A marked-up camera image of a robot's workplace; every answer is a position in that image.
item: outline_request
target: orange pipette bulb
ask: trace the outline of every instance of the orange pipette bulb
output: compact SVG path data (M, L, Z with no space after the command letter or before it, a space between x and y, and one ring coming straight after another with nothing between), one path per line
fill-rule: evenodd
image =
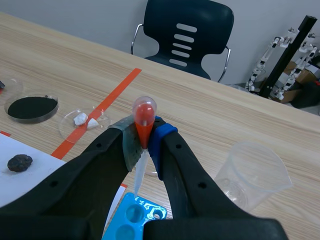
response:
M135 100L132 114L137 129L141 147L148 148L148 142L157 111L156 102L148 96L141 96Z

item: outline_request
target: clear plastic beaker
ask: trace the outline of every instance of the clear plastic beaker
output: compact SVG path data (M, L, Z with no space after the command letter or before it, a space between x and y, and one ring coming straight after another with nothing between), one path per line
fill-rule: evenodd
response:
M280 157L253 142L236 143L214 181L230 200L247 212L271 194L293 185Z

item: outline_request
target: black stone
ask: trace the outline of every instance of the black stone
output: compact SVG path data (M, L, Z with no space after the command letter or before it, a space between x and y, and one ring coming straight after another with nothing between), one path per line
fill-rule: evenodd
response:
M2 81L0 81L0 89L4 89L5 86L6 86L6 85L5 85Z
M16 119L35 119L55 109L58 102L42 96L27 96L14 101L8 108L8 115Z
M30 156L25 154L18 154L8 161L7 166L10 171L21 173L27 170L32 162L33 160Z

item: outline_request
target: orange tape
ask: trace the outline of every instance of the orange tape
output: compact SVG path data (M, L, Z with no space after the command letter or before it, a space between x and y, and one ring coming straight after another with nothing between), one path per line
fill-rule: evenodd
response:
M105 111L110 105L119 97L119 95L129 86L129 84L139 75L142 70L135 68L95 109L89 116L89 119L97 119L101 115L101 111ZM75 143L85 134L87 130L87 123L77 127L73 132L64 140L60 146L51 154L51 156L62 159L75 145Z
M7 136L7 137L10 137L10 136L11 136L10 133L7 133L7 132L5 132L5 131L0 131L0 134L3 134L3 135L5 135L5 136Z

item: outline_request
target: metal chair leg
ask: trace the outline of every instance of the metal chair leg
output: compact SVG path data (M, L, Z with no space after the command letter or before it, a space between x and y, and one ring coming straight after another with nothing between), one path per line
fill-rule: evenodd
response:
M227 68L228 68L228 63L229 63L229 58L230 58L231 49L228 48L227 46L225 46L225 48L228 49L228 54L227 54L227 56L226 56L223 73L222 73L221 77L219 78L218 83L219 83L219 82L221 81L221 79L224 77L224 75L225 75L225 73L226 73L226 71L227 71Z
M134 33L134 37L133 37L133 40L132 40L132 42L131 42L131 54L132 54L132 55L134 54L134 44L135 44L135 40L136 40L138 31L139 31L139 28L142 27L142 26L143 26L143 24L139 24L139 25L136 27L136 30L135 30L135 33Z

